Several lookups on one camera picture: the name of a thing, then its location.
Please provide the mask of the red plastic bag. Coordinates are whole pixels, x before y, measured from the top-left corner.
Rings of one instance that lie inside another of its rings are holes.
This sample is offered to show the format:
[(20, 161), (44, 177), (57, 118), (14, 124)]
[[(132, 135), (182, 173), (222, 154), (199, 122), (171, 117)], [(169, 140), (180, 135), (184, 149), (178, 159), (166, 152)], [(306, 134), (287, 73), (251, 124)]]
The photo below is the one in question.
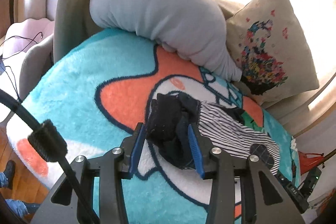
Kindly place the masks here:
[(324, 159), (324, 153), (303, 153), (299, 151), (298, 156), (301, 175), (309, 172)]

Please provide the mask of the beige curtain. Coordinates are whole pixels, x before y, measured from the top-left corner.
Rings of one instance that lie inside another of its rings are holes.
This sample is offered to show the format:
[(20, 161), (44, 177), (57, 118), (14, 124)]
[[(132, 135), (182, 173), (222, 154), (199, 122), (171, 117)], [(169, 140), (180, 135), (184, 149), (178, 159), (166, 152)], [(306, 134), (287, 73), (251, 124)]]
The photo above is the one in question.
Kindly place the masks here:
[(61, 60), (85, 39), (84, 4), (85, 0), (58, 0), (53, 43), (55, 62)]

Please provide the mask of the pink plush cushion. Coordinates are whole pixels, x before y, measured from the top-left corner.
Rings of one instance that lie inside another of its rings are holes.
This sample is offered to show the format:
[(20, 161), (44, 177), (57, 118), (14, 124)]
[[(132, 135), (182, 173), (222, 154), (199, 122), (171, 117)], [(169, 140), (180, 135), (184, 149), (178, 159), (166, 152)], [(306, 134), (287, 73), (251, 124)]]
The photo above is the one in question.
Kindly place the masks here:
[(32, 46), (54, 32), (54, 21), (47, 18), (26, 19), (12, 24), (7, 30), (3, 45), (3, 57), (10, 57), (17, 52), (27, 52)]

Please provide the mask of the grey plush body pillow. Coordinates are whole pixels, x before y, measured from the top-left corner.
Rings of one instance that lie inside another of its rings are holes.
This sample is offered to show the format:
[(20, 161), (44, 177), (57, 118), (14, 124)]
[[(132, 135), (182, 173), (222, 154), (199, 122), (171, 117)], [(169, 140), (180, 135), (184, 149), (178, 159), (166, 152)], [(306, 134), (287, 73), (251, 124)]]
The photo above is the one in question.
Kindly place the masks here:
[(166, 51), (227, 81), (241, 79), (226, 46), (225, 17), (215, 0), (90, 0), (92, 20), (153, 40)]

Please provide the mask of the beige floral print cushion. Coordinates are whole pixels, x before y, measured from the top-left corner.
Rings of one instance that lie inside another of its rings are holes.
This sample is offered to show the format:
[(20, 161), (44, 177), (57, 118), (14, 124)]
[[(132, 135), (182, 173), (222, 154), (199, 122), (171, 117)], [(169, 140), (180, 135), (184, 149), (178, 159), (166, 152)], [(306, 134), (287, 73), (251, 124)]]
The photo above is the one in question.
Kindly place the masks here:
[(242, 70), (240, 89), (258, 104), (319, 88), (290, 0), (252, 0), (226, 23), (227, 48)]

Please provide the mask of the person's blue-jeaned leg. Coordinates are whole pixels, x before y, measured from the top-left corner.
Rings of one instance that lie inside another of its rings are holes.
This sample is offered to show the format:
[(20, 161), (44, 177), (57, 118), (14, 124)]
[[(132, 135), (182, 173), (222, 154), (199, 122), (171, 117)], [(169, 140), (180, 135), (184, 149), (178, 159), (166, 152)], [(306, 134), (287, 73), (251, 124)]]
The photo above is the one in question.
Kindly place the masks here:
[[(13, 189), (16, 164), (13, 160), (6, 163), (5, 170), (1, 172), (1, 188)], [(27, 215), (33, 215), (40, 207), (38, 203), (28, 203), (21, 200), (5, 199), (10, 210), (20, 218), (24, 219)]]

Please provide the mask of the turquoise cartoon fleece blanket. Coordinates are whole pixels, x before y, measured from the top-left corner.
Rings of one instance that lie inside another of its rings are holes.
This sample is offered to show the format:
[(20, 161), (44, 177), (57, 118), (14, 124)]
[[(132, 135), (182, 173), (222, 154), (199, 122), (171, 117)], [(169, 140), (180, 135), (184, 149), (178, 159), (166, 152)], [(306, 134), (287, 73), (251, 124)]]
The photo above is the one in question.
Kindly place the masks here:
[[(23, 101), (40, 122), (50, 119), (66, 140), (67, 159), (98, 157), (121, 144), (157, 94), (186, 93), (196, 100), (246, 111), (253, 135), (269, 136), (276, 172), (299, 185), (292, 137), (233, 84), (182, 60), (150, 40), (119, 29), (90, 37), (58, 61)], [(149, 144), (138, 170), (122, 183), (130, 223), (205, 223), (211, 180), (167, 162)]]

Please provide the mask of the black and striped pants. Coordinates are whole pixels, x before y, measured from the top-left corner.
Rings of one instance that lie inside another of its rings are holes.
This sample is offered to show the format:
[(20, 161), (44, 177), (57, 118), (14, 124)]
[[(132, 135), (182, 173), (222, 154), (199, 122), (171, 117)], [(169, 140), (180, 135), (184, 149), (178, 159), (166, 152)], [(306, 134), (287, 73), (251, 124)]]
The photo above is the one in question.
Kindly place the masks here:
[(157, 94), (151, 100), (146, 123), (146, 138), (159, 154), (179, 169), (194, 168), (188, 126), (195, 123), (200, 134), (231, 156), (246, 159), (256, 155), (276, 174), (280, 166), (280, 148), (270, 136), (243, 124), (243, 110), (195, 100), (179, 93)]

